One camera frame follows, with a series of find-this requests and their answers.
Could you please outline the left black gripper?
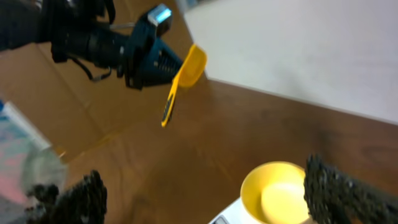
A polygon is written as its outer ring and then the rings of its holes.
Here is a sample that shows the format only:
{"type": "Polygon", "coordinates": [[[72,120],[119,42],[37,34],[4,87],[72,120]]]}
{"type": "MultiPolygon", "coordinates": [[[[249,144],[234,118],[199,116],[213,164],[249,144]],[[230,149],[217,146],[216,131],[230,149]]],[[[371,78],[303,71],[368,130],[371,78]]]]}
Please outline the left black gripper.
{"type": "Polygon", "coordinates": [[[147,86],[171,83],[183,61],[161,39],[155,39],[155,26],[143,13],[124,44],[117,77],[124,78],[128,88],[142,90],[147,86]]]}

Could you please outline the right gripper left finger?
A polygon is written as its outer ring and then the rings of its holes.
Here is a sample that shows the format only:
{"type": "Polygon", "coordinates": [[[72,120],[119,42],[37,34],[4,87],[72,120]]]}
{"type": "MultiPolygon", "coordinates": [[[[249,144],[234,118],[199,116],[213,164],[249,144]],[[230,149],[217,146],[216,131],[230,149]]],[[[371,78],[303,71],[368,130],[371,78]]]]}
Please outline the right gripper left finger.
{"type": "Polygon", "coordinates": [[[108,192],[97,170],[63,193],[54,184],[39,184],[28,195],[37,200],[26,208],[28,224],[104,224],[108,192]]]}

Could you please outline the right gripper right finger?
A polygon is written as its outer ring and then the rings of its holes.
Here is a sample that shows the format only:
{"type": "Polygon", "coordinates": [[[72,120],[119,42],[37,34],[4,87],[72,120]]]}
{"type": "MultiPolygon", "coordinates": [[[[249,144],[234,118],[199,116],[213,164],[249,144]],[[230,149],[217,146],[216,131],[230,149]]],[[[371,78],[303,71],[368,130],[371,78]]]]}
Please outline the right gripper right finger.
{"type": "Polygon", "coordinates": [[[304,199],[317,223],[397,224],[397,197],[328,165],[316,155],[306,160],[304,199]]]}

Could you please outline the yellow measuring scoop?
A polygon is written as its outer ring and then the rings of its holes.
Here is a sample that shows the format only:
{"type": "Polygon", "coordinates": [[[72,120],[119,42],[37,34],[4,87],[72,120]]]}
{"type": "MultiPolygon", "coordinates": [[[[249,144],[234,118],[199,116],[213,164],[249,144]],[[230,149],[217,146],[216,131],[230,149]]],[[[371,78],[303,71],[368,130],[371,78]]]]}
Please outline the yellow measuring scoop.
{"type": "Polygon", "coordinates": [[[170,121],[177,96],[177,90],[179,88],[191,88],[196,84],[205,70],[207,60],[207,54],[201,47],[197,44],[193,44],[190,47],[188,55],[172,80],[172,86],[167,97],[161,121],[161,126],[163,128],[166,127],[170,121]]]}

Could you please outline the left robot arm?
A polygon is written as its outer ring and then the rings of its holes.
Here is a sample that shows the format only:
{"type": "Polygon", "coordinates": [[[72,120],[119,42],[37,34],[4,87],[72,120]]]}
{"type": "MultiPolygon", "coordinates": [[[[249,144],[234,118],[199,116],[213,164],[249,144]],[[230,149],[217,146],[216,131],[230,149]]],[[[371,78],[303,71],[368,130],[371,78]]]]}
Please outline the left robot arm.
{"type": "Polygon", "coordinates": [[[128,88],[171,83],[182,60],[161,39],[172,11],[158,4],[133,23],[131,35],[114,31],[113,0],[1,0],[1,50],[49,42],[55,63],[79,65],[92,82],[113,70],[128,88]]]}

